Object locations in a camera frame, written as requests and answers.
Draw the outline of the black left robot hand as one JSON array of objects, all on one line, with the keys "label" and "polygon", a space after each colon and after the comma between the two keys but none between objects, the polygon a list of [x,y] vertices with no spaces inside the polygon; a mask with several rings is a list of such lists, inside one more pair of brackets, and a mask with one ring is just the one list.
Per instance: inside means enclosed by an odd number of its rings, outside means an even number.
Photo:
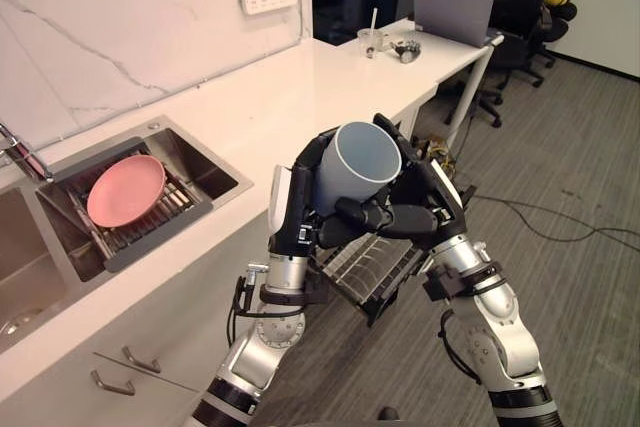
[{"label": "black left robot hand", "polygon": [[336,129],[320,133],[297,156],[291,167],[278,166],[272,183],[268,251],[272,254],[307,257],[318,245],[322,249],[344,246],[361,233],[337,215],[322,216],[312,205],[315,174]]}]

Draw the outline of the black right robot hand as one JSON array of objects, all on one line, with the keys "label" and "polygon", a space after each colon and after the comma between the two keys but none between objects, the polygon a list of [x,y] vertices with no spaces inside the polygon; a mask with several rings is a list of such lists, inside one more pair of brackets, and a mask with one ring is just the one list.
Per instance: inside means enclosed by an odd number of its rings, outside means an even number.
[{"label": "black right robot hand", "polygon": [[373,123],[382,128],[401,157],[401,170],[391,183],[365,201],[342,197],[328,218],[333,242],[354,240],[365,233],[409,240],[423,250],[460,241],[467,234],[465,212],[437,167],[426,162],[393,122],[380,113]]}]

